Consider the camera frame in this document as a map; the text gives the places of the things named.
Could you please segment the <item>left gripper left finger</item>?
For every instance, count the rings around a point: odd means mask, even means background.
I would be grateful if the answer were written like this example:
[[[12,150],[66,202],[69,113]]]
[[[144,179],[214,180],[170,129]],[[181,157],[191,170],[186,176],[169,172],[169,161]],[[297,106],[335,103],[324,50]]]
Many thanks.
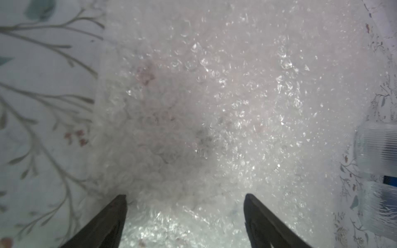
[[[118,195],[62,248],[118,248],[127,209],[126,195]]]

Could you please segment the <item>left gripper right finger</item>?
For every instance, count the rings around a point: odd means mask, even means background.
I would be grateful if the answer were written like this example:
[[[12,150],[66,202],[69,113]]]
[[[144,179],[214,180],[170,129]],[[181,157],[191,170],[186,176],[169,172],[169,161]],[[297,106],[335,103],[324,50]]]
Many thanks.
[[[253,248],[309,248],[253,194],[244,200],[246,231]]]

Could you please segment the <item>front clear glass vase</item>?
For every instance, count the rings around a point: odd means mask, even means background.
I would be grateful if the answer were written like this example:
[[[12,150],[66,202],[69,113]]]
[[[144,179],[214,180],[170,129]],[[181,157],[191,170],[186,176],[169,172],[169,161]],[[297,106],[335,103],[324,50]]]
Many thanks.
[[[362,225],[374,234],[397,240],[397,188],[368,181],[359,194]]]

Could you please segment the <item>clear glass vase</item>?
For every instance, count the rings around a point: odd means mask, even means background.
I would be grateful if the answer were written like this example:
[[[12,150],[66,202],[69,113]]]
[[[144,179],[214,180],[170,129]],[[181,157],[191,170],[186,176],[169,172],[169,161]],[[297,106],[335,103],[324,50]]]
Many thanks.
[[[397,240],[397,188],[368,181],[359,194],[362,225],[374,234]]]
[[[354,156],[363,173],[397,176],[397,124],[364,122],[356,132]]]

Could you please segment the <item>blue tape dispenser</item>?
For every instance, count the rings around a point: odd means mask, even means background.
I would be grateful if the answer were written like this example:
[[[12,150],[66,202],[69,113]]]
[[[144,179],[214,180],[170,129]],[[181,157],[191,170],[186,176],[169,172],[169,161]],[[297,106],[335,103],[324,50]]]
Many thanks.
[[[384,176],[383,183],[393,187],[397,187],[397,177]]]

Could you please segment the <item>back clear glass vase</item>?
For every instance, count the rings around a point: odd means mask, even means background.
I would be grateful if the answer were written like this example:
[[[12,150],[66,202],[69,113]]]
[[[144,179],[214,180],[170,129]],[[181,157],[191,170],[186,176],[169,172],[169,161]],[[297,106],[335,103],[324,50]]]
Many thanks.
[[[363,173],[397,176],[397,124],[364,122],[356,132],[354,156]]]

